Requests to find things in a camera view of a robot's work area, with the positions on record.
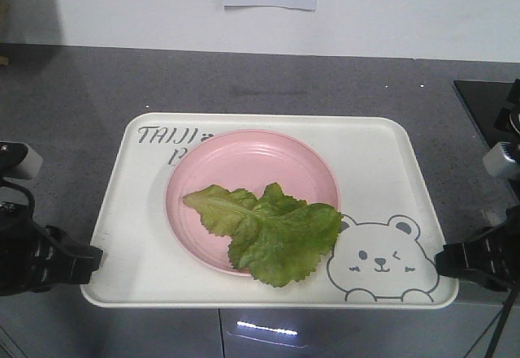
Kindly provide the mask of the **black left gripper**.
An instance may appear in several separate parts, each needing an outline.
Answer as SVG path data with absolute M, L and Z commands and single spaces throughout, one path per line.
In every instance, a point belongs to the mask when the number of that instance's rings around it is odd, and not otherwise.
M 43 293 L 38 257 L 43 247 L 39 226 L 33 221 L 35 201 L 26 205 L 1 202 L 1 296 Z M 46 226 L 49 247 L 45 255 L 46 283 L 87 284 L 100 267 L 103 251 L 73 240 L 64 230 Z

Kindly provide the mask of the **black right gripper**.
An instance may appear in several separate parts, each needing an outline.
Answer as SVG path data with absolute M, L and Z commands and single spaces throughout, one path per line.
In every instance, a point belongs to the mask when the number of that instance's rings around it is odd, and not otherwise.
M 435 255 L 440 275 L 472 281 L 491 291 L 519 286 L 519 206 L 506 210 L 497 226 L 479 230 L 470 241 L 446 244 Z

